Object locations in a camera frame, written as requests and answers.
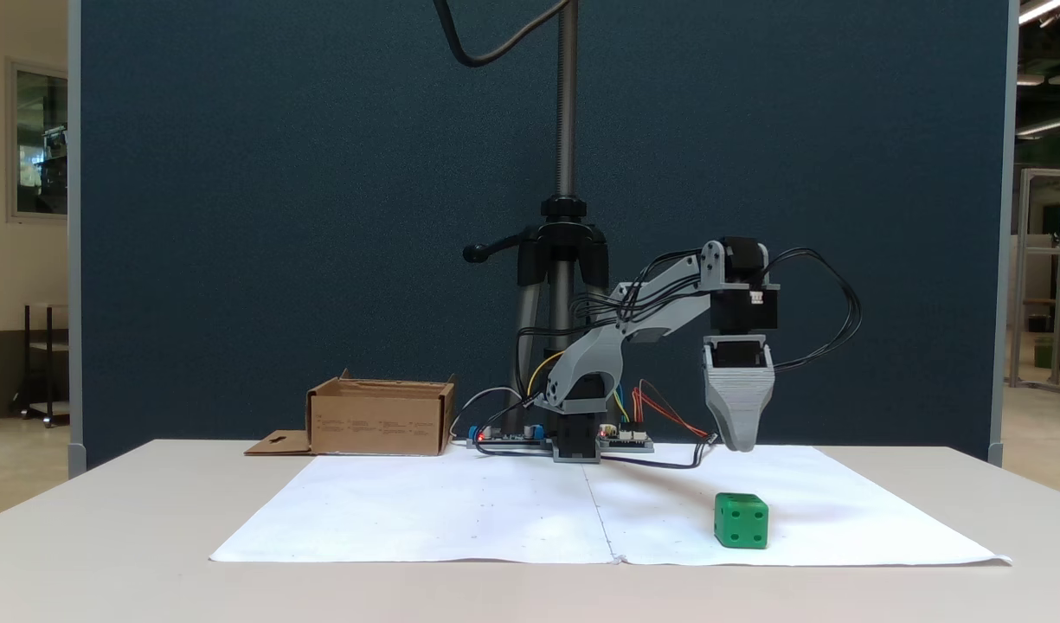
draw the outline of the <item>open cardboard box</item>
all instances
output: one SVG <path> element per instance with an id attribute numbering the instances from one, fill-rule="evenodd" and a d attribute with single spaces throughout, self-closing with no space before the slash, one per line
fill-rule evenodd
<path id="1" fill-rule="evenodd" d="M 365 380 L 349 371 L 307 391 L 307 429 L 277 430 L 247 456 L 416 455 L 449 443 L 457 377 L 445 382 Z"/>

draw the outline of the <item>white table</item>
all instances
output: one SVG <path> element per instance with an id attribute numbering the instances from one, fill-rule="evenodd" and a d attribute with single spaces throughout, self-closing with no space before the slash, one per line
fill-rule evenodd
<path id="1" fill-rule="evenodd" d="M 1060 621 L 1060 493 L 955 450 L 823 448 L 1015 567 L 210 563 L 311 461 L 251 444 L 154 441 L 0 514 L 0 623 Z"/>

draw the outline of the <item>white paper sheet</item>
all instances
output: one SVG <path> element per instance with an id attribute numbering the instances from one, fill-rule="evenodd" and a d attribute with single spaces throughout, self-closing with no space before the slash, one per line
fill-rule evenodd
<path id="1" fill-rule="evenodd" d="M 693 446 L 657 445 L 688 464 Z M 696 469 L 604 461 L 585 473 L 612 550 L 631 564 L 968 564 L 992 552 L 809 446 L 717 448 Z M 714 496 L 756 494 L 768 506 L 767 548 L 723 548 Z"/>
<path id="2" fill-rule="evenodd" d="M 692 449 L 657 445 L 638 457 L 686 463 Z M 766 501 L 767 549 L 721 547 L 720 492 Z M 807 446 L 720 446 L 697 469 L 554 464 L 454 446 L 434 458 L 319 457 L 210 557 L 878 565 L 1001 556 Z"/>
<path id="3" fill-rule="evenodd" d="M 316 458 L 210 558 L 596 564 L 613 556 L 578 466 L 454 446 L 442 457 Z"/>

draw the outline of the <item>green dice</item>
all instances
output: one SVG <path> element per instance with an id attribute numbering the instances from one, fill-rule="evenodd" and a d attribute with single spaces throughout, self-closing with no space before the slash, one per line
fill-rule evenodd
<path id="1" fill-rule="evenodd" d="M 727 548 L 766 548 L 767 504 L 752 493 L 717 494 L 714 536 Z"/>

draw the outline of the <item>blue partition wall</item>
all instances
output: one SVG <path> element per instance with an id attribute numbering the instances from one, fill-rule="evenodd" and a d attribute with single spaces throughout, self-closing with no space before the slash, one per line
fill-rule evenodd
<path id="1" fill-rule="evenodd" d="M 483 51 L 549 1 L 454 10 Z M 779 375 L 763 442 L 986 457 L 1009 29 L 1005 2 L 582 3 L 577 190 L 612 279 L 756 236 L 816 248 L 863 300 L 853 342 Z M 541 221 L 554 55 L 549 24 L 462 68 L 430 0 L 84 2 L 89 464 L 300 428 L 344 367 L 506 382 L 514 253 L 459 249 Z M 774 278 L 790 359 L 845 301 L 809 263 Z M 701 335 L 629 346 L 625 382 L 710 422 Z"/>

